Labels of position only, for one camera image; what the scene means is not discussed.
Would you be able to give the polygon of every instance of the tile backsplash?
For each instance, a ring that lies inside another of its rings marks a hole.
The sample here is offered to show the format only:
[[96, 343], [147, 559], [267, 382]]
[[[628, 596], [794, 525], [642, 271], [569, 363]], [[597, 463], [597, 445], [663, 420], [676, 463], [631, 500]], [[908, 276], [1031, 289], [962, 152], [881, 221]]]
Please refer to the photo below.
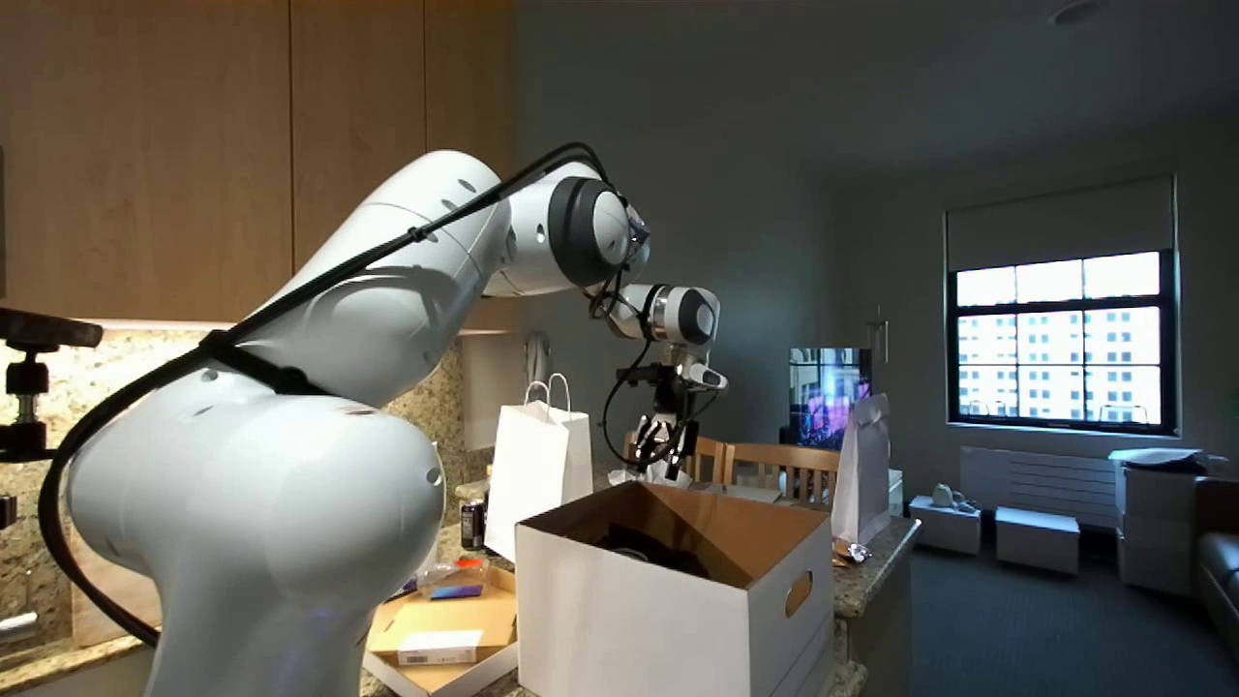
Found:
[[[58, 445], [60, 435], [103, 395], [140, 378], [156, 363], [192, 350], [214, 324], [165, 324], [165, 320], [99, 320], [103, 342], [96, 350], [58, 350], [41, 351], [39, 359], [51, 369], [51, 390], [39, 399], [39, 420], [47, 423], [47, 445]], [[483, 472], [478, 452], [463, 452], [462, 423], [462, 350], [446, 351], [432, 374], [425, 374], [412, 390], [385, 401], [392, 414], [410, 420], [428, 441], [442, 451], [446, 463], [446, 493], [458, 480], [471, 480]], [[2, 395], [0, 423], [16, 420], [16, 399]], [[19, 500], [16, 525], [0, 529], [0, 621], [34, 613], [39, 622], [19, 636], [0, 636], [0, 671], [19, 667], [25, 658], [41, 658], [47, 651], [60, 645], [90, 645], [99, 640], [121, 636], [51, 560], [41, 536], [39, 536], [39, 483], [47, 462], [0, 463], [0, 493]], [[141, 578], [125, 568], [107, 568], [107, 560], [94, 559], [86, 567], [94, 580], [110, 580], [125, 604], [156, 604]]]

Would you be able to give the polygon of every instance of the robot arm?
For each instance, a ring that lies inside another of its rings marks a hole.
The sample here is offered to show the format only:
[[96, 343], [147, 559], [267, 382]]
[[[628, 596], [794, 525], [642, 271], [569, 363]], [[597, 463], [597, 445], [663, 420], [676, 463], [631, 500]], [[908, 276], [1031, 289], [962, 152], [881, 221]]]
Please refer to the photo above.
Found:
[[613, 472], [613, 480], [689, 483], [680, 462], [698, 451], [698, 399], [727, 387], [727, 374], [707, 369], [721, 303], [703, 285], [631, 284], [613, 298], [609, 320], [620, 336], [658, 350], [651, 363], [631, 363], [616, 378], [616, 387], [651, 382], [653, 409], [640, 420], [620, 458], [628, 467]]
[[[103, 617], [157, 642], [147, 697], [357, 692], [372, 608], [442, 519], [428, 438], [379, 405], [442, 359], [478, 293], [569, 285], [623, 336], [673, 343], [680, 370], [658, 390], [712, 382], [717, 303], [623, 285], [642, 258], [646, 225], [597, 158], [552, 152], [500, 181], [462, 152], [420, 154], [251, 318], [60, 438], [41, 537]], [[60, 500], [94, 551], [157, 583], [163, 636], [78, 568]]]

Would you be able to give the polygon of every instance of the paper bag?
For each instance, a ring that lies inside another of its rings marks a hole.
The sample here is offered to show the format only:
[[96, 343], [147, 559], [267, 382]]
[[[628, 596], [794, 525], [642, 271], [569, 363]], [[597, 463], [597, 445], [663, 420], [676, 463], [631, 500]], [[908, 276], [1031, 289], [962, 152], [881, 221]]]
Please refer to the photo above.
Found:
[[483, 547], [520, 567], [513, 524], [588, 493], [588, 414], [573, 409], [569, 378], [552, 370], [527, 387], [527, 401], [500, 405]]
[[863, 395], [846, 405], [835, 493], [832, 493], [832, 536], [838, 541], [872, 541], [889, 516], [889, 435], [887, 395]]

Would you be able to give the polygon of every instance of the light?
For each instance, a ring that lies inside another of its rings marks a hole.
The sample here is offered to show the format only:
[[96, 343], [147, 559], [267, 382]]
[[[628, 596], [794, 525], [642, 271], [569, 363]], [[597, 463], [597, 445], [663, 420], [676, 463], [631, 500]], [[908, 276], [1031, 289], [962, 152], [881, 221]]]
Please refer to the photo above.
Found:
[[1093, 23], [1096, 10], [1100, 10], [1096, 0], [1067, 4], [1067, 8], [1047, 14], [1047, 28], [1078, 28], [1078, 23]]

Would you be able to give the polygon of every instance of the window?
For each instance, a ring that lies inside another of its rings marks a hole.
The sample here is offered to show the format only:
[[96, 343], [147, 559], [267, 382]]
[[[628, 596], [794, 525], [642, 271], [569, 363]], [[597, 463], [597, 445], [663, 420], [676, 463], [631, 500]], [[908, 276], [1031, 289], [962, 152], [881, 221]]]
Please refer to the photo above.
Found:
[[1171, 435], [1171, 285], [1171, 253], [952, 271], [952, 423]]

